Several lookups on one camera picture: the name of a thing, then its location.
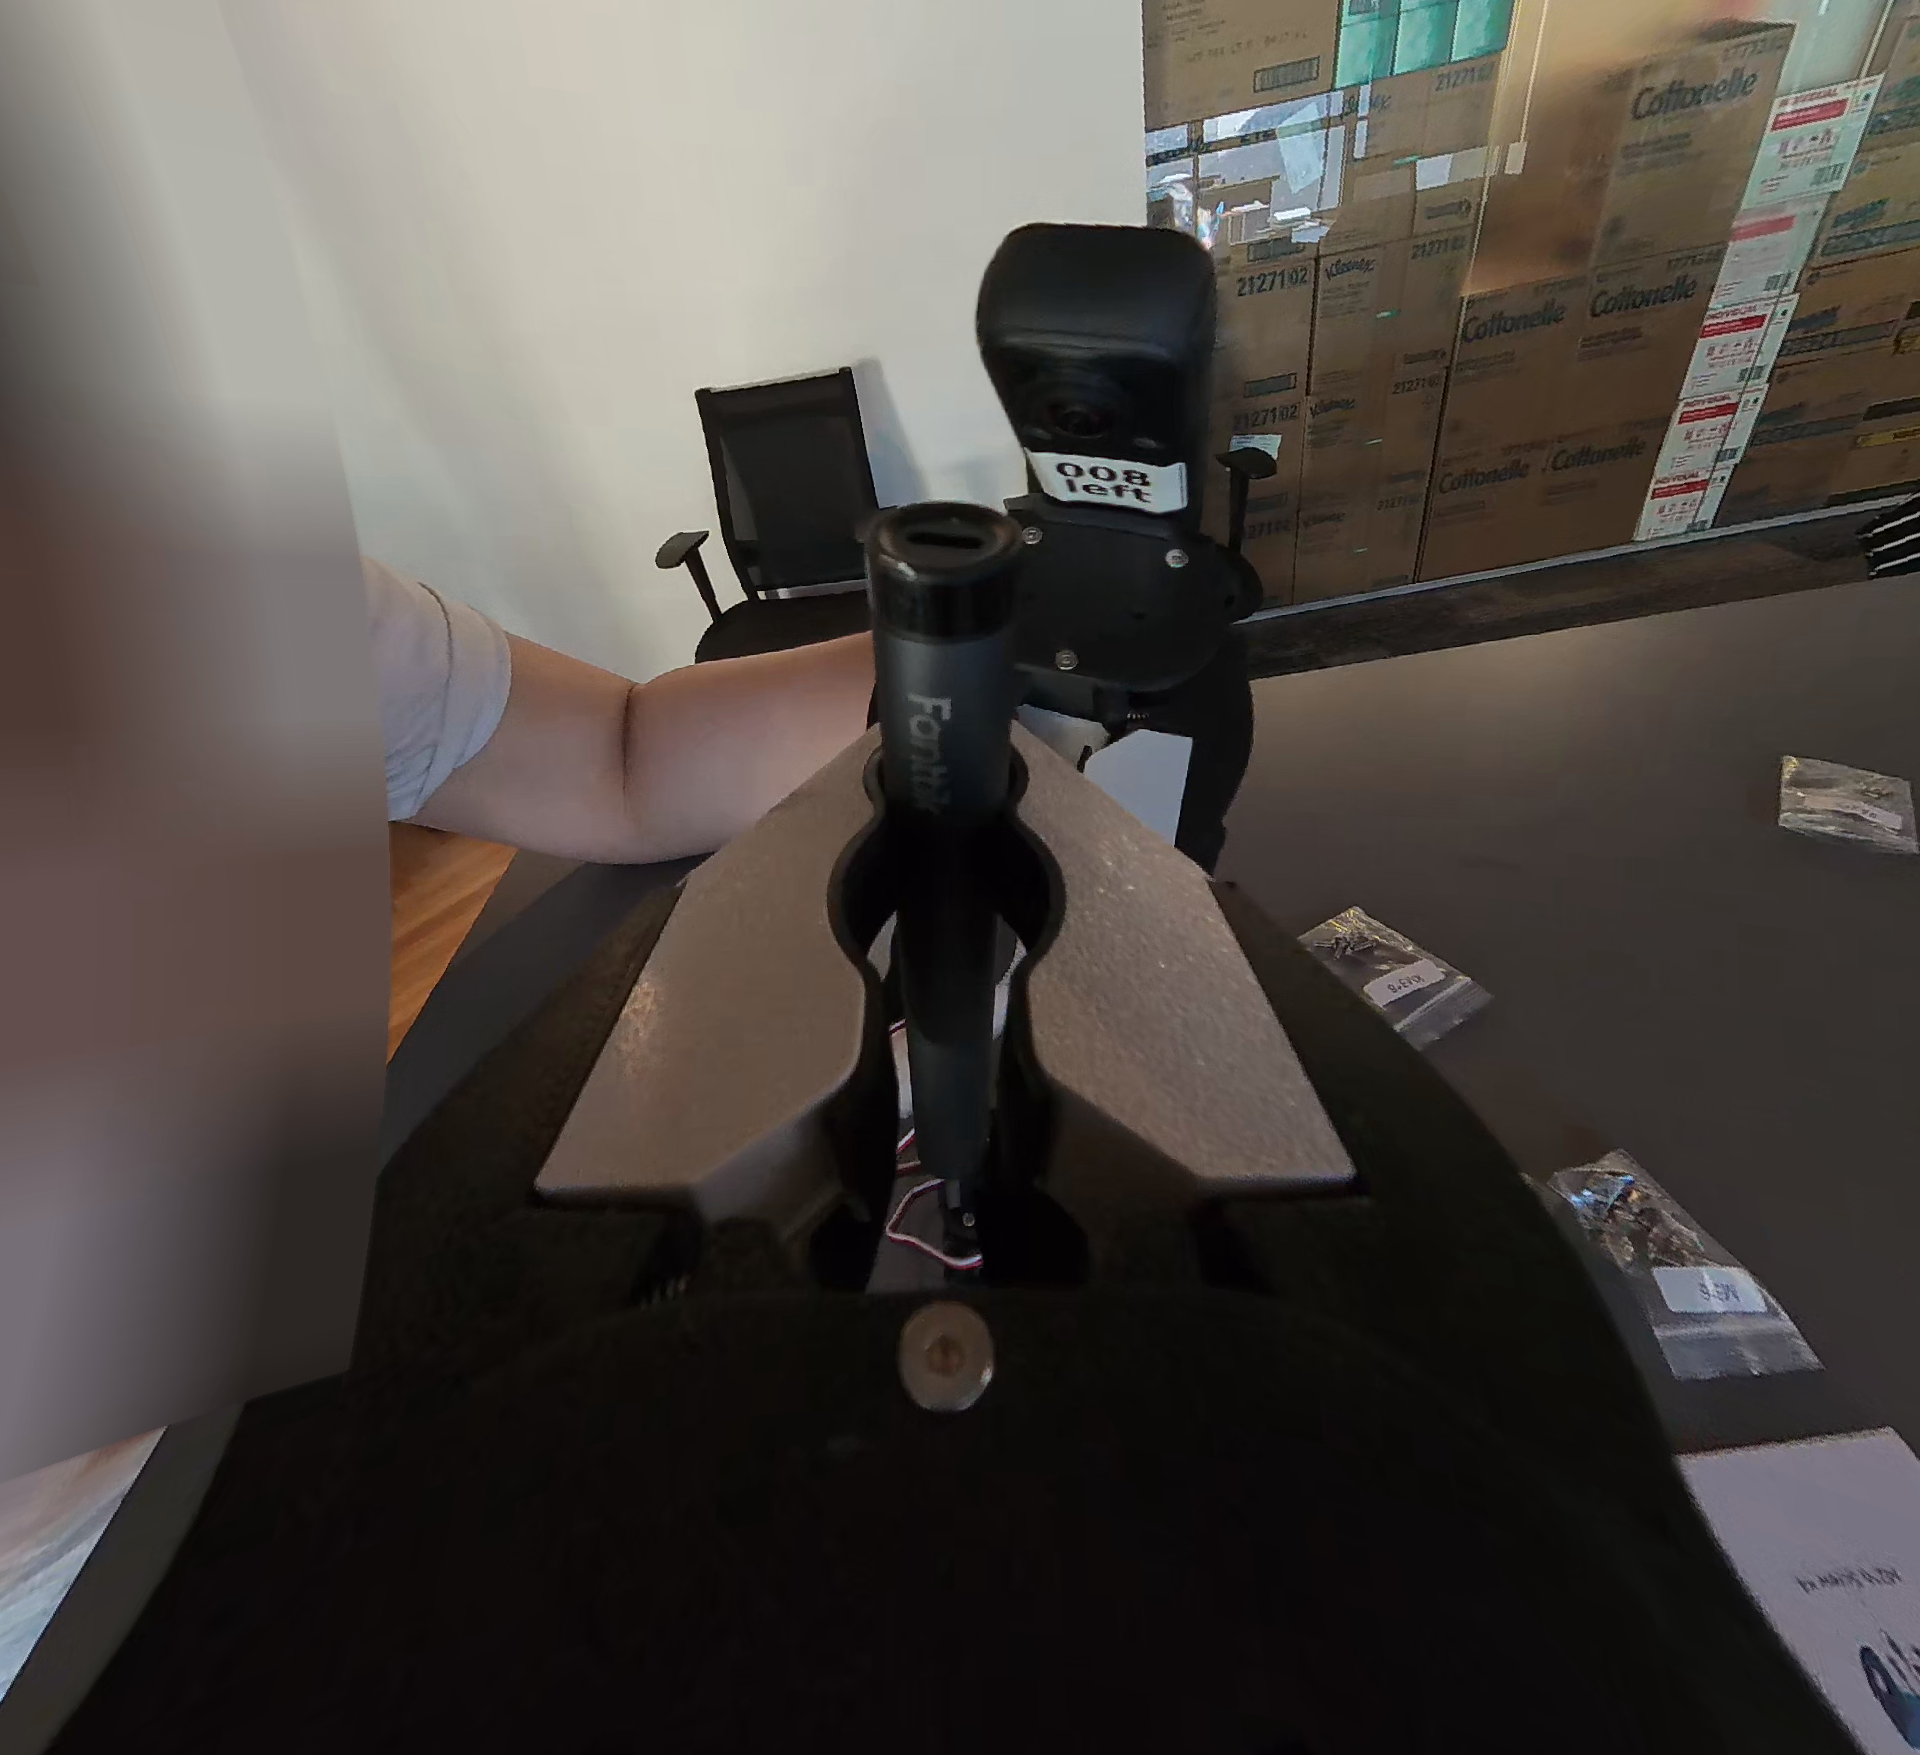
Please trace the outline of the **small part with coloured wires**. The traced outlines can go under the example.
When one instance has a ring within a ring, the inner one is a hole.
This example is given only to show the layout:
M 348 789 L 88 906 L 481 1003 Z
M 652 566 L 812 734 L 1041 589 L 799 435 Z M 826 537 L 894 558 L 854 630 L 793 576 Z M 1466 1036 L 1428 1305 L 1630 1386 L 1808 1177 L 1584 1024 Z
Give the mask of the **small part with coloured wires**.
M 971 1283 L 979 1278 L 981 1263 L 971 1209 L 921 1163 L 913 1120 L 902 1117 L 872 1287 Z

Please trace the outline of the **clear plastic screw bag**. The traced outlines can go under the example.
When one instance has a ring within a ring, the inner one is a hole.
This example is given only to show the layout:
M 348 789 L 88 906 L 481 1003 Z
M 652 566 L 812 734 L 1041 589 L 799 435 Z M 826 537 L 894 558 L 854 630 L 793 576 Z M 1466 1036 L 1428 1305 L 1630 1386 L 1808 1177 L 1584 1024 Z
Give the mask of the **clear plastic screw bag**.
M 1476 979 L 1359 906 L 1308 928 L 1301 944 L 1416 1052 L 1493 1007 L 1490 991 Z
M 1832 760 L 1784 755 L 1779 828 L 1882 856 L 1917 856 L 1914 794 L 1906 780 Z
M 1544 1192 L 1613 1268 L 1676 1382 L 1820 1373 L 1788 1312 L 1627 1153 L 1554 1170 Z

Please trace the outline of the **person's left forearm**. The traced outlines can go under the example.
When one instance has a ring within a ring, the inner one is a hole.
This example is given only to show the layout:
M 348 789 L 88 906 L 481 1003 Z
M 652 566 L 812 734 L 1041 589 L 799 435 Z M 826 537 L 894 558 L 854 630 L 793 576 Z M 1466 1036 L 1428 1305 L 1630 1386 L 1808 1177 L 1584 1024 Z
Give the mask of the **person's left forearm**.
M 692 665 L 649 682 L 508 636 L 483 746 L 415 821 L 598 864 L 707 856 L 867 733 L 869 633 Z

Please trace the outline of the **stack of cardboard boxes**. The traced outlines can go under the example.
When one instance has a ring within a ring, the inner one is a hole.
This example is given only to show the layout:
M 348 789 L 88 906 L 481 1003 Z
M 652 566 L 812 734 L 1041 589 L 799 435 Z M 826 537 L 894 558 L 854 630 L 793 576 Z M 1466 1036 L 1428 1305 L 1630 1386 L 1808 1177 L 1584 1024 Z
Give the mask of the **stack of cardboard boxes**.
M 1915 274 L 1915 0 L 1516 0 L 1334 88 L 1339 0 L 1142 0 L 1146 206 L 1212 252 L 1212 452 L 1297 609 L 1820 509 Z

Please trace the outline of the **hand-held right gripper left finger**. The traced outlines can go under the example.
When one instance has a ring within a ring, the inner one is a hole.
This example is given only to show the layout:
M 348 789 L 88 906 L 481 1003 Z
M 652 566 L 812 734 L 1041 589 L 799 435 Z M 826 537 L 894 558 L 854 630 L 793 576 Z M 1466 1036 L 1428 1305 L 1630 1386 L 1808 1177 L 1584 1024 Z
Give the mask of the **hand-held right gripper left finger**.
M 754 1222 L 816 1283 L 867 1283 L 900 1129 L 876 775 L 867 733 L 684 879 L 538 1170 L 544 1204 Z

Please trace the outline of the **black electric screwdriver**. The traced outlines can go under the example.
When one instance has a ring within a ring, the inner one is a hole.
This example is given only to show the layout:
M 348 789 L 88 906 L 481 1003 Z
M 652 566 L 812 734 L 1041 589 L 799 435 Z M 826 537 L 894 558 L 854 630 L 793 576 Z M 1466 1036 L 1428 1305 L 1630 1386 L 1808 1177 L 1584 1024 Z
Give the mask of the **black electric screwdriver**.
M 894 972 L 926 1194 L 947 1274 L 981 1268 L 995 913 L 979 872 L 1013 785 L 1020 531 L 1000 510 L 924 500 L 865 540 L 879 785 L 895 872 Z

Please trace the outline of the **white instruction booklet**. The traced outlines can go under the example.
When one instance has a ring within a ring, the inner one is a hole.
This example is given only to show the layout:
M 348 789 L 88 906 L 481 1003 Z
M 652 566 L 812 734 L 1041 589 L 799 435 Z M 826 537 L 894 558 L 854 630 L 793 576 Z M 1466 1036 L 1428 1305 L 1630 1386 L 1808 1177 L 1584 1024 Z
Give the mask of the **white instruction booklet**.
M 1859 1751 L 1917 1750 L 1917 1458 L 1897 1433 L 1681 1455 L 1692 1502 Z

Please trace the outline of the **person's white shirt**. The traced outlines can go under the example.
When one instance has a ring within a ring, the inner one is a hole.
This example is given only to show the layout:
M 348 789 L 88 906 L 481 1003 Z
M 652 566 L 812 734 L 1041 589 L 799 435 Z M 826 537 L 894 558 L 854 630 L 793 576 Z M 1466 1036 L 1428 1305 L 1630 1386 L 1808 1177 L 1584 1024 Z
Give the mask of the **person's white shirt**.
M 410 821 L 491 738 L 508 703 L 504 632 L 363 558 L 387 818 Z M 163 1430 L 69 1457 L 1 1487 L 1 1688 L 10 1691 Z

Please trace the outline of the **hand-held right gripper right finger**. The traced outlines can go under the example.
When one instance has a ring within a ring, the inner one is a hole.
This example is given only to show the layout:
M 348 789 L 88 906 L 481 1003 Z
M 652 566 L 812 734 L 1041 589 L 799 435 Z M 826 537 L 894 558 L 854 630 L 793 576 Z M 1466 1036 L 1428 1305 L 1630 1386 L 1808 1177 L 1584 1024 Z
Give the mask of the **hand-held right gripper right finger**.
M 1051 750 L 1005 814 L 998 1172 L 1106 1256 L 1217 1204 L 1354 1194 L 1357 1167 L 1208 876 Z

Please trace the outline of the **dark grey desk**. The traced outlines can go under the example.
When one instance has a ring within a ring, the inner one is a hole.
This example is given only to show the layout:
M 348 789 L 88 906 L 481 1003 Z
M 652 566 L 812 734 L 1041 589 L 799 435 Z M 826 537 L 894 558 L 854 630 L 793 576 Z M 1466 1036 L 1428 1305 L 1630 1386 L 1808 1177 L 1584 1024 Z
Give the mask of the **dark grey desk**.
M 1308 678 L 1257 718 L 1254 820 L 1246 870 L 1260 897 L 1304 911 L 1357 877 L 1384 898 L 1422 905 L 1425 927 L 1470 931 L 1494 954 L 1509 1000 L 1533 1005 L 1542 1052 L 1563 1055 L 1574 1108 L 1533 1080 L 1485 1073 L 1478 1106 L 1507 1142 L 1583 1141 L 1574 1115 L 1609 1114 L 1615 1141 L 1678 1138 L 1771 1154 L 1730 1168 L 1730 1185 L 1775 1188 L 1771 1243 L 1806 1229 L 1810 1257 L 1859 1259 L 1887 1280 L 1834 1343 L 1867 1374 L 1882 1337 L 1875 1407 L 1915 1436 L 1915 877 L 1904 903 L 1850 905 L 1862 877 L 1810 900 L 1810 856 L 1760 851 L 1759 755 L 1688 734 L 1678 789 L 1657 796 L 1654 753 L 1624 745 L 1634 698 L 1579 713 L 1551 704 L 1527 642 L 1485 665 L 1416 659 Z M 653 1280 L 692 1268 L 697 1232 L 681 1216 L 573 1211 L 540 1203 L 534 1172 L 611 1032 L 615 988 L 636 976 L 636 931 L 620 927 L 583 979 L 558 986 L 531 1029 L 510 1038 L 399 1144 L 377 1206 L 361 1364 L 397 1400 L 454 1399 L 589 1320 L 642 1307 Z M 1275 1452 L 1257 1412 L 1306 1427 L 1354 1409 L 1364 1430 L 1398 1423 L 1428 1446 L 1437 1407 L 1515 1446 L 1599 1468 L 1652 1443 L 1680 1452 L 1859 1430 L 1858 1409 L 1815 1377 L 1681 1384 L 1657 1377 L 1654 1336 L 1634 1320 L 1617 1274 L 1592 1257 L 1589 1296 L 1567 1325 L 1548 1281 L 1490 1290 L 1485 1314 L 1425 1314 L 1416 1325 L 1479 1332 L 1452 1345 L 1452 1371 L 1419 1404 L 1364 1411 L 1360 1384 L 1384 1373 L 1339 1355 L 1333 1382 L 1289 1359 L 1227 1343 L 1225 1330 L 1271 1324 L 1259 1287 L 1198 1285 L 1159 1237 L 1142 1243 L 1142 1287 L 1117 1290 L 1117 1322 L 1067 1357 L 1090 1357 L 1104 1384 L 1069 1395 L 1074 1443 L 1198 1467 L 1225 1439 Z

